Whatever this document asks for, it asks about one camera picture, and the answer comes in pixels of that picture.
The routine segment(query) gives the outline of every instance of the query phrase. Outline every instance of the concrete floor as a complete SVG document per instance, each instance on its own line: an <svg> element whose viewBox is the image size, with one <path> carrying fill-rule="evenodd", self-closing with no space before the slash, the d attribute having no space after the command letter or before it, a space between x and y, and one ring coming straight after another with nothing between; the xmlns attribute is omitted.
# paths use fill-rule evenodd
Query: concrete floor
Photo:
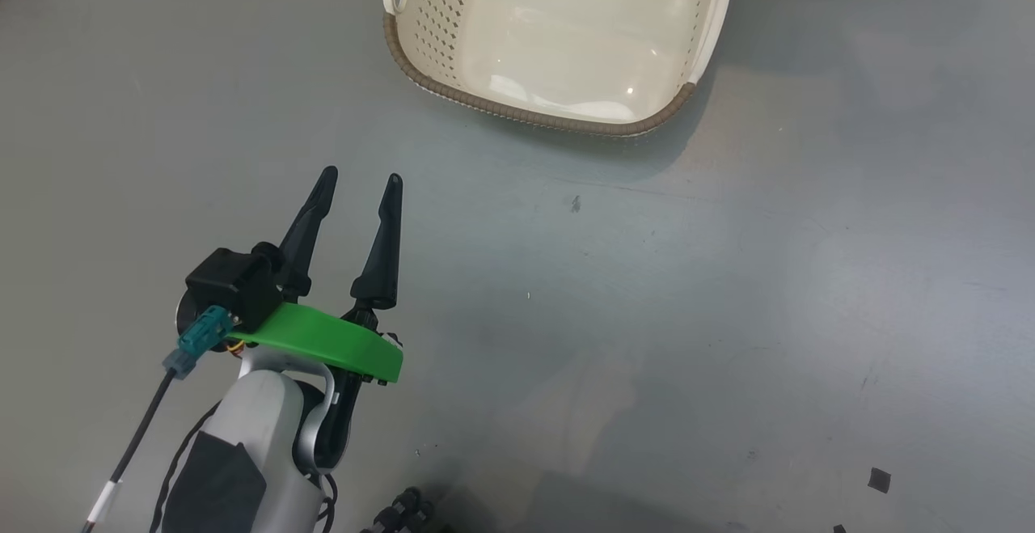
<svg viewBox="0 0 1035 533"><path fill-rule="evenodd" d="M0 528L78 529L186 272L334 164L308 303L400 172L408 347L336 531L414 483L472 533L1028 530L1032 1L733 0L686 109L608 142L418 90L380 0L0 0ZM175 386L103 531L235 369Z"/></svg>

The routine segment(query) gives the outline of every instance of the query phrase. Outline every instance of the plastic basket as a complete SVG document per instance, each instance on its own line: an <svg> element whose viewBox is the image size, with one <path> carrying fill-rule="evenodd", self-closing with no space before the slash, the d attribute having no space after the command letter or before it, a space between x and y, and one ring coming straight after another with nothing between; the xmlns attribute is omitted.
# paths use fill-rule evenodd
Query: plastic basket
<svg viewBox="0 0 1035 533"><path fill-rule="evenodd" d="M463 106L635 136L693 93L730 0L384 0L403 72Z"/></svg>

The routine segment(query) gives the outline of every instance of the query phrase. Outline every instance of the basket rim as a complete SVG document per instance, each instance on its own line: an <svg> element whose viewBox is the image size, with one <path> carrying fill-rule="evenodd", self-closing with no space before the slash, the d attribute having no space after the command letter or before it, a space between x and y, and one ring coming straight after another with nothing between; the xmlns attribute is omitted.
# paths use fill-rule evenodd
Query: basket rim
<svg viewBox="0 0 1035 533"><path fill-rule="evenodd" d="M510 120L520 120L522 123L538 124L541 127L559 128L565 131L589 132L589 135L596 136L617 136L617 138L643 135L643 132L651 131L661 126L666 120L672 119L686 105L687 99L690 98L697 87L694 83L683 84L675 97L672 98L672 101L669 101L669 105L658 110L657 113L651 114L650 117L646 117L644 120L632 121L632 123L600 123L600 121L594 120L567 119L566 117L555 116L555 114L536 113L533 110L503 105L503 102L479 97L479 95L440 83L440 81L434 80L432 77L426 76L426 73L421 72L410 61L410 58L407 57L406 51L403 50L403 43L400 40L398 27L394 14L384 13L384 32L385 40L388 42L388 51L390 51L392 58L394 58L395 64L398 64L403 72L410 80L413 80L413 83L417 84L418 87L424 88L424 90L431 93L441 95L441 97L451 99L451 101L459 102L459 105L480 110L482 113L495 114L497 117L505 117L505 119Z"/></svg>

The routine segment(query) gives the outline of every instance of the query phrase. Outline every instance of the small black scrap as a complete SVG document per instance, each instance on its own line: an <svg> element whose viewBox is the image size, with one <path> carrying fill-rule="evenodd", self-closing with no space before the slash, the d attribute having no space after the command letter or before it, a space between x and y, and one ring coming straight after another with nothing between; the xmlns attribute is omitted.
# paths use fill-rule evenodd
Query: small black scrap
<svg viewBox="0 0 1035 533"><path fill-rule="evenodd" d="M885 495L891 487L891 475L881 469L869 469L869 488L876 488Z"/></svg>

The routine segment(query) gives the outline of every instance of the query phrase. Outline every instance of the green mount bracket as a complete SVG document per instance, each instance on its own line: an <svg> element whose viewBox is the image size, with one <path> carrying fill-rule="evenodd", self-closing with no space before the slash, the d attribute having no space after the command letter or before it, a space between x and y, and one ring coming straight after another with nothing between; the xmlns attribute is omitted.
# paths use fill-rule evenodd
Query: green mount bracket
<svg viewBox="0 0 1035 533"><path fill-rule="evenodd" d="M358 324L307 305L284 303L255 333L230 333L233 338L310 357L335 367L395 383L403 368L403 349Z"/></svg>

